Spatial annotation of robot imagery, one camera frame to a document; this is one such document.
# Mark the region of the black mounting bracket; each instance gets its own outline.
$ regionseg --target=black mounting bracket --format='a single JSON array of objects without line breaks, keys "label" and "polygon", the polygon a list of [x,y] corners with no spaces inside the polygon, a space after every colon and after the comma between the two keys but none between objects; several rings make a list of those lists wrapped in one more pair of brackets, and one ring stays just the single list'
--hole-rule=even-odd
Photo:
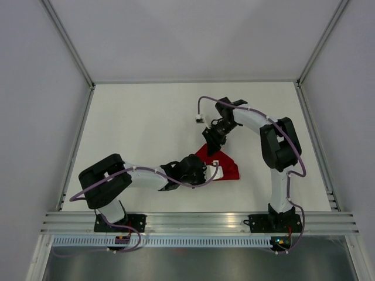
[{"label": "black mounting bracket", "polygon": [[[115,224],[133,227],[138,232],[143,233],[145,232],[145,227],[146,227],[146,217],[147,217],[146,215],[142,215],[142,214],[127,214],[125,218],[123,218],[120,221],[117,221]],[[126,228],[121,228],[121,227],[111,227],[105,223],[101,214],[97,214],[96,220],[95,220],[94,232],[128,233],[129,230]]]},{"label": "black mounting bracket", "polygon": [[249,215],[244,221],[250,227],[251,233],[300,233],[302,231],[301,218],[292,207],[285,213],[276,213],[268,205],[268,214]]}]

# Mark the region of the red fabric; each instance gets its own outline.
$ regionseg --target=red fabric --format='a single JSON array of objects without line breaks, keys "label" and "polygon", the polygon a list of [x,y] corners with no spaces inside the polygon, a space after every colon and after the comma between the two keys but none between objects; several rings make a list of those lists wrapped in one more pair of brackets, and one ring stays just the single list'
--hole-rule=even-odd
[{"label": "red fabric", "polygon": [[222,151],[216,152],[213,156],[207,156],[207,144],[203,145],[196,153],[206,165],[212,165],[213,161],[218,160],[219,165],[223,168],[224,176],[218,180],[239,180],[240,172],[238,171],[238,166],[235,164],[233,159],[223,153]]}]

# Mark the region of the aluminum frame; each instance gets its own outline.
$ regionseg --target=aluminum frame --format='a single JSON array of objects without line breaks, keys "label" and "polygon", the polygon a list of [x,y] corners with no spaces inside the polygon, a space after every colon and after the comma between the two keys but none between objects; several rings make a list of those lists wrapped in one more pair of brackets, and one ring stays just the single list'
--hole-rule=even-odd
[{"label": "aluminum frame", "polygon": [[[135,246],[138,236],[133,235],[127,242],[127,247]],[[55,235],[54,247],[83,246],[83,247],[118,247],[121,243],[116,242],[116,236],[102,235]],[[153,248],[270,248],[270,236],[156,236],[143,235],[139,247]]]},{"label": "aluminum frame", "polygon": [[[308,127],[308,132],[312,140],[312,145],[315,151],[318,165],[328,191],[328,199],[330,201],[332,211],[336,212],[316,212],[306,213],[306,231],[305,235],[344,235],[347,240],[350,256],[353,261],[357,277],[362,280],[375,280],[374,274],[369,264],[369,259],[366,255],[362,239],[359,236],[357,225],[351,213],[341,212],[336,201],[335,191],[329,175],[329,170],[326,165],[326,160],[322,150],[321,143],[316,133],[316,128],[313,124],[313,118],[308,108],[305,93],[303,91],[303,82],[309,74],[310,69],[314,65],[316,59],[319,57],[323,47],[330,38],[335,26],[338,24],[350,0],[341,0],[337,6],[335,13],[331,17],[325,31],[315,46],[306,66],[301,75],[296,80],[295,88],[302,108],[302,113]],[[84,124],[86,122],[87,114],[90,108],[91,99],[94,92],[95,83],[92,81],[87,72],[79,54],[76,51],[69,35],[67,34],[58,14],[53,8],[49,0],[40,0],[47,14],[50,17],[52,24],[57,29],[59,35],[68,48],[72,59],[77,64],[81,74],[90,87],[90,95],[86,108],[83,112],[80,128],[77,132],[77,138],[71,152],[71,161],[66,169],[66,177],[63,183],[63,191],[61,198],[57,205],[57,210],[61,210],[67,183],[71,176],[71,169],[74,165],[74,160],[78,151],[80,139],[83,133]],[[153,237],[163,236],[168,234],[174,235],[216,235],[218,237],[234,237],[251,235],[246,225],[243,225],[242,220],[246,218],[247,213],[147,213],[148,226],[146,231],[148,235]],[[43,221],[40,237],[36,245],[35,253],[33,255],[32,263],[26,280],[41,280],[44,275],[47,260],[50,254],[54,234],[69,234],[88,236],[93,235],[94,214],[89,212],[49,212],[46,214]]]}]

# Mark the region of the purple cable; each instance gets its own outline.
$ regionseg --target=purple cable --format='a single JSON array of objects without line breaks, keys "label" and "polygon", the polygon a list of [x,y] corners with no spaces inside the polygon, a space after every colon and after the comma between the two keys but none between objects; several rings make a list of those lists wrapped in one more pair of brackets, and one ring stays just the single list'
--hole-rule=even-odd
[{"label": "purple cable", "polygon": [[131,171],[134,171],[134,170],[142,170],[142,171],[153,172],[153,173],[156,173],[156,174],[158,174],[158,175],[160,175],[160,176],[166,178],[167,180],[170,180],[170,181],[172,181],[172,182],[174,182],[174,183],[180,184],[181,186],[186,186],[186,187],[195,188],[195,187],[203,187],[203,186],[206,186],[206,185],[208,185],[211,181],[213,181],[213,179],[216,177],[217,172],[219,171],[219,167],[218,167],[218,166],[216,167],[214,174],[212,175],[212,177],[211,177],[208,181],[206,181],[205,183],[202,183],[202,184],[198,184],[198,185],[196,185],[196,186],[193,186],[193,185],[191,185],[191,184],[182,183],[181,181],[175,180],[175,179],[173,179],[173,178],[167,176],[166,174],[163,174],[163,173],[161,173],[161,172],[159,172],[159,171],[155,171],[155,169],[153,169],[153,168],[142,167],[142,166],[137,166],[135,169],[134,169],[133,167],[132,167],[132,168],[127,168],[127,169],[124,169],[124,170],[118,171],[118,172],[116,172],[116,173],[114,173],[114,174],[112,174],[112,175],[106,177],[105,179],[102,179],[102,180],[100,180],[100,181],[98,181],[98,182],[96,182],[96,183],[90,185],[88,188],[86,188],[86,189],[84,189],[84,190],[78,192],[77,194],[73,195],[73,196],[69,199],[69,201],[70,201],[70,202],[74,202],[74,201],[78,201],[78,200],[85,200],[84,197],[79,197],[79,196],[81,196],[82,194],[85,194],[86,192],[88,192],[88,191],[90,191],[90,190],[92,190],[92,189],[98,187],[99,185],[101,185],[101,184],[103,184],[103,183],[109,181],[110,179],[113,179],[114,177],[117,177],[117,176],[119,176],[119,175],[121,175],[121,174],[123,174],[123,173],[131,172]]},{"label": "purple cable", "polygon": [[[127,225],[119,225],[119,224],[112,224],[110,223],[107,218],[105,217],[105,215],[101,214],[101,217],[103,218],[104,222],[106,224],[108,224],[109,226],[111,227],[116,227],[116,228],[125,228],[125,229],[128,229],[128,230],[131,230],[132,232],[136,233],[138,235],[138,241],[137,241],[137,244],[135,244],[135,246],[131,247],[130,249],[123,249],[123,250],[118,250],[116,252],[119,252],[119,253],[127,253],[127,252],[132,252],[132,251],[135,251],[136,248],[138,247],[138,245],[141,243],[141,234],[139,233],[138,230],[136,230],[135,228],[133,227],[129,227]],[[56,251],[54,250],[54,247],[51,248],[51,252],[54,256],[58,257],[58,258],[73,258],[73,257],[76,257],[76,256],[79,256],[83,253],[75,253],[75,254],[72,254],[72,255],[61,255],[59,253],[56,253]],[[107,249],[92,249],[92,250],[89,250],[85,253],[93,253],[93,252],[107,252]]]},{"label": "purple cable", "polygon": [[[298,159],[298,162],[299,164],[301,165],[301,168],[302,168],[302,173],[298,173],[296,171],[289,171],[288,172],[288,180],[287,180],[287,198],[290,199],[290,189],[291,189],[291,178],[290,178],[290,174],[295,174],[299,177],[305,177],[306,176],[306,167],[305,167],[305,164],[304,162],[302,161],[302,158],[301,156],[299,155],[298,151],[297,151],[297,148],[295,147],[295,145],[293,144],[292,140],[289,138],[289,136],[280,128],[279,125],[277,125],[271,118],[268,118],[266,114],[264,114],[263,112],[259,111],[259,110],[256,110],[256,109],[252,109],[252,108],[247,108],[247,107],[237,107],[235,105],[231,105],[231,104],[227,104],[226,102],[223,102],[223,101],[219,101],[215,98],[212,98],[212,97],[208,97],[208,96],[202,96],[198,99],[198,114],[200,114],[200,101],[202,99],[206,99],[206,100],[211,100],[211,101],[215,101],[215,102],[218,102],[219,104],[223,104],[227,107],[230,107],[230,108],[235,108],[235,109],[243,109],[243,110],[246,110],[246,111],[251,111],[251,112],[255,112],[259,115],[261,115],[262,117],[264,117],[268,122],[270,122],[275,128],[276,130],[279,131],[279,133],[284,137],[284,139],[288,142],[288,144],[291,146],[295,156],[297,157]],[[305,211],[304,209],[302,208],[302,206],[300,205],[297,205],[295,204],[292,200],[289,200],[289,202],[291,203],[291,205],[293,205],[294,207],[296,208],[299,208],[301,210],[301,213],[302,213],[302,229],[301,229],[301,233],[300,235],[298,236],[297,238],[297,241],[293,244],[293,246],[291,246],[289,248],[288,251],[292,250],[295,248],[295,246],[298,244],[298,242],[301,240],[301,237],[303,236],[304,234],[304,231],[305,231]]]}]

